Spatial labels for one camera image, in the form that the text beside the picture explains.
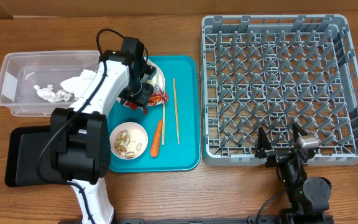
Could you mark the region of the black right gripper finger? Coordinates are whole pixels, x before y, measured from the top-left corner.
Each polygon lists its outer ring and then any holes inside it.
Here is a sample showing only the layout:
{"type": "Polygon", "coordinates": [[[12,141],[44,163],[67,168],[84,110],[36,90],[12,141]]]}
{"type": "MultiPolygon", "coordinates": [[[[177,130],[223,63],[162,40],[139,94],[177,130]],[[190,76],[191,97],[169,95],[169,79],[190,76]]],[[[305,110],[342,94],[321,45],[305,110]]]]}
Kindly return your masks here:
{"type": "Polygon", "coordinates": [[[292,131],[294,137],[294,147],[298,147],[298,143],[297,143],[298,138],[300,136],[307,136],[308,133],[297,122],[294,122],[292,124],[292,131]]]}
{"type": "Polygon", "coordinates": [[[257,139],[257,150],[256,152],[272,150],[272,145],[263,129],[263,127],[258,128],[258,139],[257,139]]]}

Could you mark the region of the red snack wrapper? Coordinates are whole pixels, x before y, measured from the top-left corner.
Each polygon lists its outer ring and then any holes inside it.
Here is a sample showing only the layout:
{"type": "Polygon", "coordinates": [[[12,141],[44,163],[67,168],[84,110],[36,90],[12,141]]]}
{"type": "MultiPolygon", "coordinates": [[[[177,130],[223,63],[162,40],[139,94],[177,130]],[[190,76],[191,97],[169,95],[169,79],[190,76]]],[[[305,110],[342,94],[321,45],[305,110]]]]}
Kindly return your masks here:
{"type": "Polygon", "coordinates": [[[129,107],[133,110],[140,108],[143,114],[147,114],[148,113],[146,108],[147,106],[157,106],[159,104],[166,103],[167,101],[168,101],[168,95],[165,92],[165,90],[163,90],[160,86],[156,86],[154,88],[153,93],[151,94],[151,97],[149,98],[149,102],[145,107],[137,106],[136,104],[128,101],[124,103],[124,106],[129,107]]]}

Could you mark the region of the pink bowl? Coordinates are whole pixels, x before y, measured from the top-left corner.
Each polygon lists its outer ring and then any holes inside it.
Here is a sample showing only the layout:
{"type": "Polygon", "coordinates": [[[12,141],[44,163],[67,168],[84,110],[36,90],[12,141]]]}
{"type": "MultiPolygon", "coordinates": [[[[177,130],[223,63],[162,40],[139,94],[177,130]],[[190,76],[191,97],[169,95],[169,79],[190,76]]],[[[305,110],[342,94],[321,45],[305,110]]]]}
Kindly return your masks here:
{"type": "Polygon", "coordinates": [[[119,159],[131,160],[141,156],[148,145],[148,135],[138,123],[125,122],[110,134],[111,152],[119,159]]]}

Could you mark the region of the white napkin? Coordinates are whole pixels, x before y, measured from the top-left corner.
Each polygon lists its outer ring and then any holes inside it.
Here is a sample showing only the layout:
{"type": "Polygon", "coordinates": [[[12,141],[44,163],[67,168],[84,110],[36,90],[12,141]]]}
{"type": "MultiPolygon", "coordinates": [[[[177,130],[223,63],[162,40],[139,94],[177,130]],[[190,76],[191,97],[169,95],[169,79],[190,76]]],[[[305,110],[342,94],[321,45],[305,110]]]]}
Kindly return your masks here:
{"type": "Polygon", "coordinates": [[[89,87],[90,83],[96,76],[96,72],[84,69],[77,77],[71,77],[60,83],[60,86],[66,91],[71,93],[74,98],[79,98],[89,87]]]}

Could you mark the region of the aluminium foil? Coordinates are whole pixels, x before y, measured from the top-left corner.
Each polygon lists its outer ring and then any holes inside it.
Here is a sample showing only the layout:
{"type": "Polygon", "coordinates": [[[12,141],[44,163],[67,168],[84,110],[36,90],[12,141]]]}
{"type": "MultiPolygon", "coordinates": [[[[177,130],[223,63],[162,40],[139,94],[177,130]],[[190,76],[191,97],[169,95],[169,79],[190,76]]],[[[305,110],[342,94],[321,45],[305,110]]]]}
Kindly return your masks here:
{"type": "Polygon", "coordinates": [[[53,85],[47,85],[46,88],[41,88],[38,85],[34,85],[34,89],[37,92],[37,95],[49,103],[58,103],[61,101],[69,101],[72,97],[72,94],[65,90],[58,90],[57,92],[53,91],[53,85]]]}

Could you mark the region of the white cup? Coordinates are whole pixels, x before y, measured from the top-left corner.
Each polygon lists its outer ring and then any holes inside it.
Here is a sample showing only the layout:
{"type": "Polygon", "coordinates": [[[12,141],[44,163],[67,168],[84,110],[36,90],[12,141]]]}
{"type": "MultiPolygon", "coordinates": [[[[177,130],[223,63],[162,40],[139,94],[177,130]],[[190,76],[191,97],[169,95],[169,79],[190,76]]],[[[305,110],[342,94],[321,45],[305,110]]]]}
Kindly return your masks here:
{"type": "Polygon", "coordinates": [[[150,65],[150,66],[155,68],[155,73],[154,73],[153,77],[151,79],[147,80],[148,84],[151,84],[153,87],[155,87],[156,85],[158,85],[158,80],[159,80],[159,76],[160,76],[160,69],[156,64],[154,64],[150,60],[147,62],[147,65],[150,65]]]}

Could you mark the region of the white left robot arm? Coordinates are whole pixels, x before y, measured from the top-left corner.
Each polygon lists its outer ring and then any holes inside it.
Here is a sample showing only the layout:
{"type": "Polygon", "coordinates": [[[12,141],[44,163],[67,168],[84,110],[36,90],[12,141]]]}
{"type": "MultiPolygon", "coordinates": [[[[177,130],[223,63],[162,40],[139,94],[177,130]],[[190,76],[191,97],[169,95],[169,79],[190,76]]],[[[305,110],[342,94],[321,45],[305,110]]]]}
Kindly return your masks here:
{"type": "Polygon", "coordinates": [[[89,87],[69,108],[56,108],[50,117],[53,134],[45,149],[52,169],[76,193],[82,223],[111,223],[114,209],[104,177],[111,161],[107,116],[116,101],[144,108],[154,90],[147,81],[156,68],[147,64],[144,44],[124,37],[120,50],[106,50],[89,87]]]}

